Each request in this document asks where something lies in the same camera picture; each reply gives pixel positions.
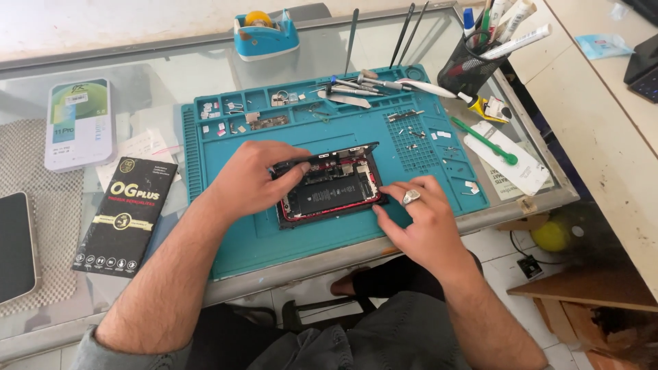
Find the blue silicone repair mat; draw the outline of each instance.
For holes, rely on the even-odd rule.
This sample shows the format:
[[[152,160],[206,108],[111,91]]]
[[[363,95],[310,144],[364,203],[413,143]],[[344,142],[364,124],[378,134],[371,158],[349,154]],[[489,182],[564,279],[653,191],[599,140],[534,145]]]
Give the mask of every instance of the blue silicone repair mat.
[[[429,82],[421,65],[380,68],[373,71],[379,74],[380,80],[394,81],[408,76]],[[358,73],[352,73],[345,78],[357,75]],[[466,182],[476,182],[475,171],[436,95],[399,92],[381,87],[380,91],[391,95],[367,97],[372,107],[364,109],[321,99],[317,93],[310,92],[320,88],[311,85],[328,81],[329,78],[319,78],[203,96],[194,99],[194,104],[183,105],[190,202],[215,179],[226,161],[244,141],[279,140],[306,148],[311,153],[379,142],[372,154],[385,185],[431,174],[445,190],[455,216],[489,207],[484,192],[475,195],[462,194],[471,193],[471,187],[467,186]],[[295,104],[271,107],[270,99],[278,92],[281,92],[282,96],[286,93],[303,93],[305,99],[300,99],[299,103]],[[220,113],[218,117],[213,114],[213,118],[201,119],[206,103],[212,106],[209,113]],[[329,118],[328,122],[319,119],[323,116],[314,116],[308,111],[314,103],[319,103],[317,111],[330,113],[326,116]],[[412,109],[424,112],[393,122],[389,122],[387,118]],[[245,112],[229,113],[240,110]],[[260,120],[286,115],[289,123],[252,131],[245,114],[253,112],[260,112]],[[226,134],[219,136],[221,124],[224,125]],[[418,138],[410,134],[409,127],[413,132],[424,131],[426,137]],[[447,134],[433,139],[431,133],[437,131]],[[224,196],[233,196],[231,185],[225,186]],[[394,199],[384,208],[399,225],[407,226],[411,223],[411,218]],[[231,226],[215,257],[211,278],[229,277],[383,235],[371,211],[318,221],[292,230],[279,230],[276,210],[272,207],[256,215],[244,217]]]

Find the gray mat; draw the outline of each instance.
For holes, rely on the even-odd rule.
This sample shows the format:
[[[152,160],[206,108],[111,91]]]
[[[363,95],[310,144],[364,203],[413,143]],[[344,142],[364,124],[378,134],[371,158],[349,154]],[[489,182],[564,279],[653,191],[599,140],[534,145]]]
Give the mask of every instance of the gray mat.
[[[82,170],[56,174],[43,166],[43,119],[0,125],[0,196],[26,192],[36,212],[41,288],[0,305],[0,317],[65,300],[76,290],[71,263],[80,233]]]

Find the silver ring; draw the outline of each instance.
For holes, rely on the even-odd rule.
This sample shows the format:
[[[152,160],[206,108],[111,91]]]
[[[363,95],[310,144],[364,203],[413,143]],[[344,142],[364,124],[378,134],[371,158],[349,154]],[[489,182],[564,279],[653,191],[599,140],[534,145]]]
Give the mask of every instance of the silver ring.
[[[402,198],[402,206],[406,206],[407,204],[411,203],[412,201],[420,198],[420,193],[416,190],[409,190],[406,194],[405,197]]]

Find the hairy forearm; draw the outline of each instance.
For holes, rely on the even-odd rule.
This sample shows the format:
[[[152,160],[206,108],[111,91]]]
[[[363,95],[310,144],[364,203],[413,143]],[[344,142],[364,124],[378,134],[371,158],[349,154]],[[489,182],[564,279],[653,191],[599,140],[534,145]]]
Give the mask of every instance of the hairy forearm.
[[[162,354],[189,343],[208,274],[230,225],[221,205],[201,194],[121,293],[95,337],[129,354]]]
[[[464,355],[475,369],[540,370],[542,349],[507,311],[468,253],[458,270],[434,274],[443,286],[450,321]]]

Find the sleeve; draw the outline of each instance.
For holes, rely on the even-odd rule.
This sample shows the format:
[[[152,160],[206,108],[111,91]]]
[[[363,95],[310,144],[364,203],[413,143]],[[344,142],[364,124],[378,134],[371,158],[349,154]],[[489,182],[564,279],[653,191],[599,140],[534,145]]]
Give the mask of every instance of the sleeve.
[[[181,350],[160,355],[132,355],[109,350],[93,337],[97,325],[90,325],[78,346],[70,370],[183,370],[192,343]]]

